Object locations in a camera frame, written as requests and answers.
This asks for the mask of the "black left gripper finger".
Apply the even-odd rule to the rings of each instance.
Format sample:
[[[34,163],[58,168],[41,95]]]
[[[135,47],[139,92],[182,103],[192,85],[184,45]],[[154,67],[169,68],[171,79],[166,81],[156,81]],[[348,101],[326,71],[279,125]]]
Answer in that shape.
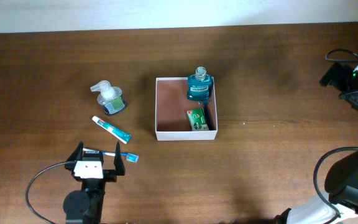
[[[114,166],[116,175],[125,175],[126,169],[124,167],[124,161],[122,160],[120,143],[117,142],[114,156]]]
[[[67,162],[75,162],[81,160],[83,156],[83,142],[80,141],[76,149],[68,157]]]

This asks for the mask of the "purple foam soap pump bottle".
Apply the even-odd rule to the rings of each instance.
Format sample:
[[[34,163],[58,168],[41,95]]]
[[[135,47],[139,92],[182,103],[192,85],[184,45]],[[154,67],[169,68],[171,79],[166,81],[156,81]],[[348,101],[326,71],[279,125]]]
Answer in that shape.
[[[102,80],[91,86],[90,90],[99,92],[98,104],[109,116],[117,114],[127,107],[127,101],[123,97],[122,90],[118,86],[112,86],[107,80]]]

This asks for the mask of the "pink white box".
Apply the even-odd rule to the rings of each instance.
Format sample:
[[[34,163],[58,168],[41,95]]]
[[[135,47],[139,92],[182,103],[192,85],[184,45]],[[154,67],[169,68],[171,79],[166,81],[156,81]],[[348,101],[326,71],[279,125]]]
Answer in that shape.
[[[155,81],[155,134],[159,141],[207,141],[218,133],[215,86],[207,105],[210,124],[208,131],[193,131],[187,111],[202,108],[203,104],[187,98],[186,77],[164,77]]]

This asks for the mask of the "teal mouthwash bottle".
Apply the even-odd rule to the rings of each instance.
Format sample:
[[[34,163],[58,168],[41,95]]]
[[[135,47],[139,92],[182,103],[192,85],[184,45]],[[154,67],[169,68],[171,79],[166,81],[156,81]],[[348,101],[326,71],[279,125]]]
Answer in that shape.
[[[198,67],[188,77],[187,98],[192,101],[207,101],[211,93],[213,77],[207,74],[204,67]]]

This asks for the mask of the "blue disposable razor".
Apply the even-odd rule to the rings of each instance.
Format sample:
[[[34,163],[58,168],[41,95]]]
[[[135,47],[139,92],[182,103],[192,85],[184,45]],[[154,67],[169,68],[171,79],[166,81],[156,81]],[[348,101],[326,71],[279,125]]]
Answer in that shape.
[[[208,104],[209,101],[199,101],[198,102],[200,105],[203,105],[203,109],[204,109],[204,116],[205,116],[205,120],[206,120],[206,124],[208,125],[208,129],[210,131],[214,130],[214,126],[213,126],[213,122],[211,120],[211,115],[209,113],[209,109],[208,109]]]

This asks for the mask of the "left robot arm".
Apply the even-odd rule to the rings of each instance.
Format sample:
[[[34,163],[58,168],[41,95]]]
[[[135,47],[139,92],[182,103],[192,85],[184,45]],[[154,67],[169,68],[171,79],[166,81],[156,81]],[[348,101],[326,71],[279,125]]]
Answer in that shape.
[[[115,168],[103,169],[103,164],[103,152],[85,152],[83,142],[68,157],[65,169],[81,182],[81,189],[72,191],[63,201],[66,223],[101,223],[106,184],[126,174],[119,143],[115,148]]]

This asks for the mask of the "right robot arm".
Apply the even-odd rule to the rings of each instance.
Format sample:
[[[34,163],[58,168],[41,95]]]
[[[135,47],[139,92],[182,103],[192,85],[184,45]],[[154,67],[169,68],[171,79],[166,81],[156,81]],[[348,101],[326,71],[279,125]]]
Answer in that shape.
[[[330,58],[332,67],[323,75],[319,83],[331,85],[340,91],[339,97],[358,111],[358,54],[353,61]],[[318,187],[318,171],[329,156],[348,151],[350,154],[337,161],[329,169],[324,190]],[[315,165],[313,185],[316,196],[298,208],[288,208],[274,218],[275,223],[341,223],[358,217],[358,147],[340,147],[325,153]]]

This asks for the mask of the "blue white toothbrush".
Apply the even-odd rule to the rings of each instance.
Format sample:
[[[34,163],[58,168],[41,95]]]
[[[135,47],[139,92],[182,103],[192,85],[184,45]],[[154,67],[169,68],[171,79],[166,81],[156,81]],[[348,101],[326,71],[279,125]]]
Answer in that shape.
[[[94,150],[94,149],[87,149],[87,148],[83,148],[84,152],[88,152],[88,153],[99,153],[99,151]],[[101,153],[105,156],[111,156],[111,157],[115,157],[116,153],[115,152],[107,152],[107,151],[101,151]],[[122,152],[121,156],[124,156],[126,158],[126,161],[129,162],[133,162],[133,163],[137,163],[139,160],[139,156],[136,154],[132,154],[129,152]]]

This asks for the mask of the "green white toothpaste tube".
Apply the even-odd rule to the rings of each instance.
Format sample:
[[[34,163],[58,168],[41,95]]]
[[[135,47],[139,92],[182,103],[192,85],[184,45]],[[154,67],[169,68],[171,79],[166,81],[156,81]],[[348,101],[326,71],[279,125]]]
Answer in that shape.
[[[127,144],[131,140],[132,136],[130,134],[118,129],[117,127],[109,124],[97,116],[93,116],[92,121],[94,121],[98,126],[102,127],[104,130],[112,134],[115,138],[124,144]]]

